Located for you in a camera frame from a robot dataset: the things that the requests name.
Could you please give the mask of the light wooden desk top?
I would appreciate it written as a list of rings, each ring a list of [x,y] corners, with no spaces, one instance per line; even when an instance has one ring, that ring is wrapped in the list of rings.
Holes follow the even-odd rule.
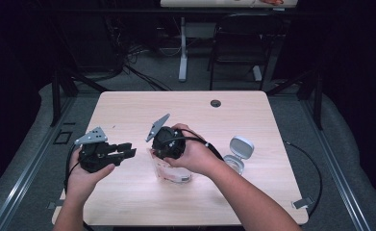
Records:
[[[273,6],[260,0],[160,0],[162,7],[169,8],[295,8],[299,0],[284,0]]]

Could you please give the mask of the black folding chair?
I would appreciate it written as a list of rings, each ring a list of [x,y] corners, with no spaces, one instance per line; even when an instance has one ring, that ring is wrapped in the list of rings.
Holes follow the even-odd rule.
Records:
[[[273,14],[231,13],[223,16],[213,31],[208,62],[210,89],[213,88],[214,67],[231,64],[249,66],[249,72],[255,66],[261,66],[261,90],[275,40],[283,29],[283,20]]]

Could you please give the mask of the person's right hand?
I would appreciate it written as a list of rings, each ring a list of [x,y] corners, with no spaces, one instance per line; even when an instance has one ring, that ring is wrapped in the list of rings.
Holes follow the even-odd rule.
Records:
[[[192,172],[211,177],[225,166],[225,163],[215,157],[211,150],[201,142],[203,138],[190,130],[187,125],[178,123],[173,126],[173,129],[181,130],[187,140],[185,151],[180,158],[164,159],[172,167],[184,167]]]

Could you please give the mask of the black metal stand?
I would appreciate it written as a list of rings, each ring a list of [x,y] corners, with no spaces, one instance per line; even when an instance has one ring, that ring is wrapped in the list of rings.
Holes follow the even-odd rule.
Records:
[[[94,81],[87,78],[85,75],[80,74],[70,68],[58,68],[52,76],[52,102],[53,102],[53,119],[51,122],[51,127],[54,127],[62,116],[61,107],[61,90],[68,97],[76,97],[79,93],[74,81],[80,81],[87,86],[99,92],[108,91],[107,88],[95,83]]]
[[[313,122],[319,130],[322,130],[323,77],[318,70],[308,70],[295,78],[286,80],[278,87],[268,90],[266,94],[268,96],[275,95],[296,83],[301,83],[301,87],[296,93],[300,100],[308,100],[313,93]]]

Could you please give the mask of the black square floor frame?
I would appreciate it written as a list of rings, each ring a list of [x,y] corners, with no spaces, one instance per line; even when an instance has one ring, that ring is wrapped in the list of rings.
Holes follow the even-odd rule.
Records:
[[[54,144],[68,144],[72,136],[71,131],[60,130],[57,136],[55,137]]]

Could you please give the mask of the person's left hand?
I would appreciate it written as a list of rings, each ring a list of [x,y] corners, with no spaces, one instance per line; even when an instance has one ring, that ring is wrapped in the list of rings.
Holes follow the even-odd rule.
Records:
[[[79,152],[80,149],[77,149],[72,153],[65,199],[85,203],[94,191],[97,183],[110,175],[115,169],[115,165],[109,164],[96,172],[89,173],[82,169],[78,163]]]

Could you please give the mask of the aluminium floor rail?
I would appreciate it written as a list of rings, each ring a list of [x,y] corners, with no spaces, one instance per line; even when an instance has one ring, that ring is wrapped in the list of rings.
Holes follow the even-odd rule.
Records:
[[[76,100],[63,102],[58,123],[49,125],[48,105],[39,116],[0,180],[0,231],[50,231],[54,210],[49,202],[60,200],[67,152],[77,123],[70,118]],[[68,144],[54,144],[60,130],[71,131]]]
[[[343,204],[355,226],[356,231],[372,231],[364,214],[362,208],[353,193],[350,185],[340,168],[335,153],[329,144],[327,137],[323,130],[320,130],[313,119],[313,108],[308,101],[301,100],[300,105],[307,117],[308,122],[311,124],[313,131],[323,150],[323,158],[325,159],[327,168],[331,173],[331,177],[337,186],[338,193],[343,201]]]

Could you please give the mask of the red and white refill pouch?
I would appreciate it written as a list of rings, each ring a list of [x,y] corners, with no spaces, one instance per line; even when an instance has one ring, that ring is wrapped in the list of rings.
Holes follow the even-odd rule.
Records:
[[[147,152],[151,156],[153,168],[158,178],[177,184],[185,184],[192,179],[191,171],[183,167],[172,167],[169,163],[158,158],[151,148],[148,148]]]

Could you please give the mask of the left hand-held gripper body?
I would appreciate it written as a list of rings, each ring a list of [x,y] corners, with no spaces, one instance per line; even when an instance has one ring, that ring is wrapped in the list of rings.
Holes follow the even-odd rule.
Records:
[[[110,164],[118,165],[117,144],[109,144],[101,127],[96,127],[78,138],[75,145],[81,147],[81,168],[93,173]]]

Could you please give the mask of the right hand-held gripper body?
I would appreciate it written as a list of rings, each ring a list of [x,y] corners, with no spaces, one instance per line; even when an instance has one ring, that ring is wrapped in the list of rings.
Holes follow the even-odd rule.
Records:
[[[160,159],[172,158],[178,159],[185,151],[185,137],[180,129],[172,129],[165,126],[170,114],[166,114],[156,120],[145,139],[146,142],[152,142],[152,150],[156,157]]]

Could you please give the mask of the white flip-lid container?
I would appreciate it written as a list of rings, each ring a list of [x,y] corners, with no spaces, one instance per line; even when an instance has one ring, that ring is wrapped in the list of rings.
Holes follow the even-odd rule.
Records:
[[[241,137],[234,136],[230,140],[229,144],[231,153],[223,157],[224,162],[230,166],[238,174],[242,174],[244,171],[244,160],[248,160],[255,149],[253,142]]]

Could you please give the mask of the white desk leg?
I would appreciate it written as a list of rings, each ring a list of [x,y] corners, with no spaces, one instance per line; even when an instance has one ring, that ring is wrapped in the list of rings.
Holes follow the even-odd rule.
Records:
[[[188,56],[187,56],[187,39],[186,39],[186,22],[181,18],[181,58],[179,67],[179,81],[187,80]]]

